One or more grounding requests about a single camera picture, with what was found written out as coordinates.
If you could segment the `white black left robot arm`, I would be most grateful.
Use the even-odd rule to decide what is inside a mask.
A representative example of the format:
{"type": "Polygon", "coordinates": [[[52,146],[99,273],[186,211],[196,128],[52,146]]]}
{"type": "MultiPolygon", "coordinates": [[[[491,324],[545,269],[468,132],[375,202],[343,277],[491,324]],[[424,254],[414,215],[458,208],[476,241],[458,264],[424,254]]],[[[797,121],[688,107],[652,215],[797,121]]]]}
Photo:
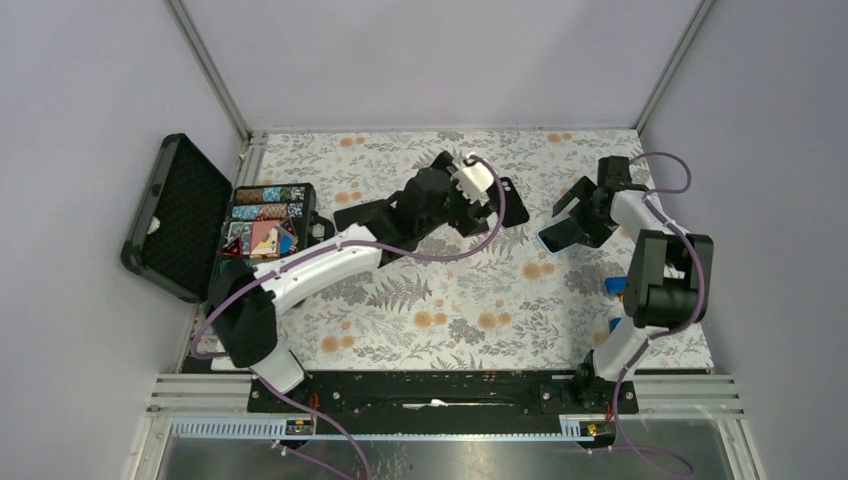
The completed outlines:
{"type": "Polygon", "coordinates": [[[506,207],[505,187],[488,160],[470,154],[455,164],[443,152],[403,189],[357,206],[354,222],[333,237],[255,266],[243,260],[228,263],[212,285],[190,352],[198,359],[216,358],[216,353],[199,349],[202,335],[212,329],[223,356],[257,376],[282,408],[299,410],[309,401],[311,387],[295,355],[279,343],[278,315],[327,287],[397,259],[437,262],[439,256],[417,250],[429,234],[447,225],[471,236],[494,215],[489,236],[474,249],[480,252],[501,230],[506,207]]]}

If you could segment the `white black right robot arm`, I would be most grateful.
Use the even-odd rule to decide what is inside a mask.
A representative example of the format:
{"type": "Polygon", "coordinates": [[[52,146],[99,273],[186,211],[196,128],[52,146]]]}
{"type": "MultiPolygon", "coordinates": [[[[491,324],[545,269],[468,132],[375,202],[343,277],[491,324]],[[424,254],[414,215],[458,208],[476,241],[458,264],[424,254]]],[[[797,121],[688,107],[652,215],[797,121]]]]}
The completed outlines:
{"type": "Polygon", "coordinates": [[[538,238],[551,253],[601,247],[618,229],[634,241],[623,291],[624,314],[608,339],[591,350],[572,381],[575,402],[597,412],[620,394],[651,344],[699,322],[706,311],[714,242],[672,220],[656,190],[633,181],[630,159],[604,157],[597,178],[580,178],[553,206],[565,219],[538,238]]]}

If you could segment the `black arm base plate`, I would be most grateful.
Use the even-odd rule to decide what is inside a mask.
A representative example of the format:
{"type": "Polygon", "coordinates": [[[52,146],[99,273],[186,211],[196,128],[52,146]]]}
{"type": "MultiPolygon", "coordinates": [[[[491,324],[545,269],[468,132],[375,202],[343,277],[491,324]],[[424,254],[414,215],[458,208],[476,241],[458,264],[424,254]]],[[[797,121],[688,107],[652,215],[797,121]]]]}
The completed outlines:
{"type": "Polygon", "coordinates": [[[561,416],[639,411],[632,382],[571,370],[313,371],[288,396],[355,435],[554,434],[561,416]]]}

